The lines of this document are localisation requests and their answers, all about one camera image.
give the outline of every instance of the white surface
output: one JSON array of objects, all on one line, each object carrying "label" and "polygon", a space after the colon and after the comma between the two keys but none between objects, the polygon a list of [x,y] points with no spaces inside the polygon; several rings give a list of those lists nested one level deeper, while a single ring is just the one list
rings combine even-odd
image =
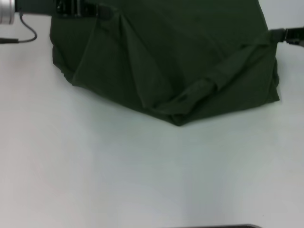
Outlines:
[{"label": "white surface", "polygon": [[[304,25],[302,0],[261,5]],[[279,46],[281,102],[178,128],[72,87],[25,20],[38,40],[0,46],[1,228],[303,227],[304,48]]]}]

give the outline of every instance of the black cable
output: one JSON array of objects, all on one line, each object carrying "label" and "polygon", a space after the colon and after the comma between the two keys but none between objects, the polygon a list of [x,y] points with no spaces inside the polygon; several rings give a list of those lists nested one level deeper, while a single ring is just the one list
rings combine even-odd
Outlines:
[{"label": "black cable", "polygon": [[27,23],[23,20],[23,13],[20,13],[20,21],[21,23],[27,27],[29,30],[31,30],[34,33],[34,37],[32,39],[26,39],[26,40],[18,40],[18,39],[12,39],[12,38],[0,38],[0,44],[23,44],[23,43],[29,43],[37,39],[38,35],[37,32],[31,28]]}]

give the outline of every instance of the silver metal object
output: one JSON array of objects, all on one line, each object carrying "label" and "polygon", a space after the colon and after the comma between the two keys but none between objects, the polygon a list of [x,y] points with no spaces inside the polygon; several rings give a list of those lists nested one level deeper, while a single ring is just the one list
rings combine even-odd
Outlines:
[{"label": "silver metal object", "polygon": [[15,0],[0,0],[0,24],[14,23]]}]

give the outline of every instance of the dark green bag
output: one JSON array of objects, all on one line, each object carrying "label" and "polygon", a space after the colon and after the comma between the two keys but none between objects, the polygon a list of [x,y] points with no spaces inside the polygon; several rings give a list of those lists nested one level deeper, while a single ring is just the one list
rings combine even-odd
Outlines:
[{"label": "dark green bag", "polygon": [[279,100],[282,33],[258,0],[108,1],[107,21],[52,19],[72,85],[175,125]]}]

